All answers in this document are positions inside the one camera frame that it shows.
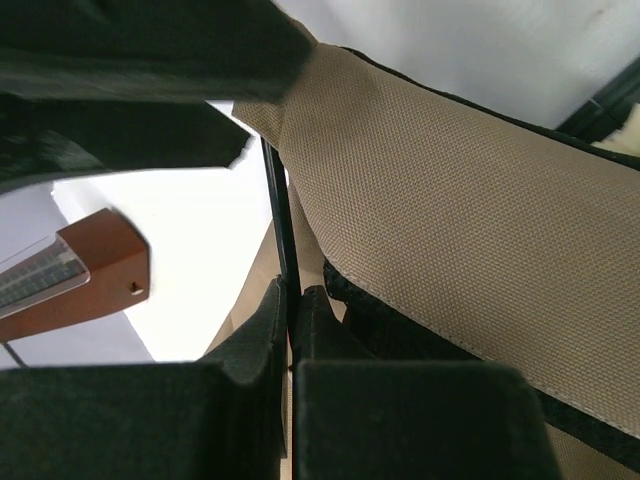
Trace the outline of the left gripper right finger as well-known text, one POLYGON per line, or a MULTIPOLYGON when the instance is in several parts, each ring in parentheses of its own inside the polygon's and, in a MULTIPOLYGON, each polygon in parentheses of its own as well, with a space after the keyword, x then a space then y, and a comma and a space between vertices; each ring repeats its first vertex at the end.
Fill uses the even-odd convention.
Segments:
POLYGON ((292 348, 297 479, 557 479, 537 398, 479 361, 374 358, 321 286, 301 298, 292 348))

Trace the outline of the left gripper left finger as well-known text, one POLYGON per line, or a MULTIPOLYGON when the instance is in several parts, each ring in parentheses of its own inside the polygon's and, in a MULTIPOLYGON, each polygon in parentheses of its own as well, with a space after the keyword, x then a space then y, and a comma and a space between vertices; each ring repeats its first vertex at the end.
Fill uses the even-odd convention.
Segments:
POLYGON ((5 479, 276 479, 287 294, 198 361, 1 374, 5 479))

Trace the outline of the beige fabric pet tent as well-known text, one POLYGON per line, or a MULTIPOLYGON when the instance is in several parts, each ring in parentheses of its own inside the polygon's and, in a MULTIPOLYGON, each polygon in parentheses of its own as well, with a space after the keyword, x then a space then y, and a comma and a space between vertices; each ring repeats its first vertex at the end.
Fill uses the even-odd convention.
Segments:
POLYGON ((288 170, 301 283, 388 357, 519 369, 566 479, 639 475, 639 150, 503 117, 319 43, 233 116, 288 170))

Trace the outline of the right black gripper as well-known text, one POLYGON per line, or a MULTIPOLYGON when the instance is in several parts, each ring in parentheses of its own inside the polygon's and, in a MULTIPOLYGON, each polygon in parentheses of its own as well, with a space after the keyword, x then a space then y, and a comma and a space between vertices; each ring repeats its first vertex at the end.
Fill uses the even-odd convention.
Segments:
POLYGON ((226 168, 249 135, 214 102, 281 100, 313 47, 270 1, 5 1, 1 189, 226 168))

